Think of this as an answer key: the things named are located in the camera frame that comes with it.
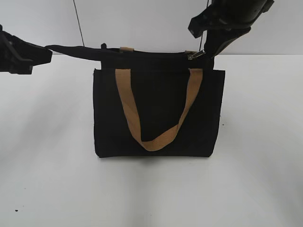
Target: cable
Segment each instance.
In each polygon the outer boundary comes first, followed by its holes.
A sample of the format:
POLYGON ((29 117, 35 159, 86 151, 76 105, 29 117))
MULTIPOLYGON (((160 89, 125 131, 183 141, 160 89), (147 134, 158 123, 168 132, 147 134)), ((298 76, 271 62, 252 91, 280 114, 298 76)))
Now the cable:
POLYGON ((199 47, 199 52, 201 51, 201 46, 202 46, 202 39, 203 39, 203 33, 204 33, 204 31, 202 32, 202 35, 201 35, 201 40, 200 40, 200 47, 199 47))
POLYGON ((73 2, 74 2, 74 6, 75 6, 76 15, 77 15, 77 21, 78 21, 78 26, 79 26, 80 34, 81 34, 82 43, 83 43, 83 46, 85 47, 75 0, 73 0, 73 2))

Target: metal clasp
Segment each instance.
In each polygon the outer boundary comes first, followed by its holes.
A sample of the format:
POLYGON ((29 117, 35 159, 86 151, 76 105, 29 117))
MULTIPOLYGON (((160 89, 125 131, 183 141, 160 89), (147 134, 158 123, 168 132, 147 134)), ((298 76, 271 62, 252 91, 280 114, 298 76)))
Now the metal clasp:
POLYGON ((197 53, 188 55, 188 59, 189 59, 189 60, 193 60, 193 59, 195 59, 195 58, 197 58, 197 57, 200 57, 200 56, 202 56, 202 55, 204 55, 204 54, 206 54, 206 52, 205 52, 204 50, 201 50, 201 51, 199 51, 199 52, 197 52, 197 53))

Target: bag handle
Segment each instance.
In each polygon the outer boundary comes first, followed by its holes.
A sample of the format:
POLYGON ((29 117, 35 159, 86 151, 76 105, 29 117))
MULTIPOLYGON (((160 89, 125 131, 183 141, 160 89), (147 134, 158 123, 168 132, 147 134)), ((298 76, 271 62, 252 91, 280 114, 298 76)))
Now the bag handle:
POLYGON ((131 70, 116 69, 116 84, 122 102, 123 111, 127 119, 129 131, 133 138, 147 151, 157 151, 170 144, 176 137, 186 115, 196 99, 203 79, 202 69, 189 69, 190 76, 187 83, 186 101, 179 122, 174 127, 151 141, 141 140, 141 126, 137 106, 131 88, 131 70))

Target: tan strap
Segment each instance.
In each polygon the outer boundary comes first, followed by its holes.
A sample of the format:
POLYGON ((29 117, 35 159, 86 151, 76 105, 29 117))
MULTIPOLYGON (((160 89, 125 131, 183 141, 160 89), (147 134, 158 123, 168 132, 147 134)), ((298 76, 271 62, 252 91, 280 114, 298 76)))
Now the tan strap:
POLYGON ((133 138, 147 151, 160 150, 175 139, 191 105, 196 99, 203 78, 202 69, 189 69, 189 71, 190 76, 187 83, 185 107, 178 124, 162 133, 154 140, 143 142, 141 140, 140 118, 131 88, 131 70, 116 69, 116 83, 129 131, 133 138))
POLYGON ((120 53, 123 53, 123 52, 134 52, 134 48, 120 47, 120 53))

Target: white wall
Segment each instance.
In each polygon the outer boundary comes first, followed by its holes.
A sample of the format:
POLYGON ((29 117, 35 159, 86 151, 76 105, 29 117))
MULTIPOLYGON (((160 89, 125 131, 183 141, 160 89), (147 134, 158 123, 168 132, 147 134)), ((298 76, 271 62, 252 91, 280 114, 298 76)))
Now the white wall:
POLYGON ((3 30, 37 45, 81 45, 72 0, 0 0, 3 30))
MULTIPOLYGON (((81 45, 72 0, 0 0, 4 30, 40 45, 81 45)), ((86 46, 144 51, 197 50, 187 30, 206 0, 76 0, 86 46)), ((225 54, 303 54, 303 1, 276 0, 225 54)))
MULTIPOLYGON (((145 51, 197 50, 187 27, 206 0, 76 0, 87 46, 145 51)), ((303 54, 303 1, 276 0, 227 54, 303 54)))

